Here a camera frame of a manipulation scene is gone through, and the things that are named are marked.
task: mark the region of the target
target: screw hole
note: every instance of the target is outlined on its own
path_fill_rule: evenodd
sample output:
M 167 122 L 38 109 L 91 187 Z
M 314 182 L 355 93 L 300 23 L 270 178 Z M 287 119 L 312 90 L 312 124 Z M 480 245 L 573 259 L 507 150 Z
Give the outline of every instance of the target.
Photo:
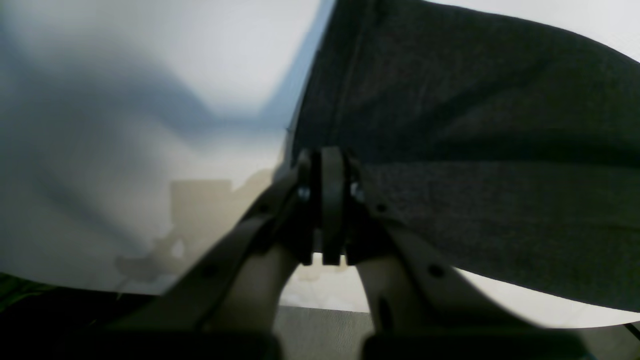
M 382 329 L 393 329 L 394 318 L 391 315 L 391 307 L 383 297 L 378 299 L 378 315 L 380 316 L 380 325 L 382 325 Z
M 444 269 L 438 265 L 429 265 L 429 274 L 433 277 L 441 278 L 444 277 Z
M 207 265 L 202 269 L 202 277 L 210 278 L 214 277 L 218 273 L 218 267 L 216 265 Z

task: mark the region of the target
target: gray floor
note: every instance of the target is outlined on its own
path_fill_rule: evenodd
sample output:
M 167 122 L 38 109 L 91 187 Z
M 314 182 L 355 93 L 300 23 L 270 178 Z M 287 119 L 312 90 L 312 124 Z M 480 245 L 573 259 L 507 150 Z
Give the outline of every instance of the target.
M 355 360 L 373 324 L 368 313 L 282 306 L 274 332 L 286 360 Z M 577 332 L 598 360 L 640 359 L 640 341 L 624 326 Z

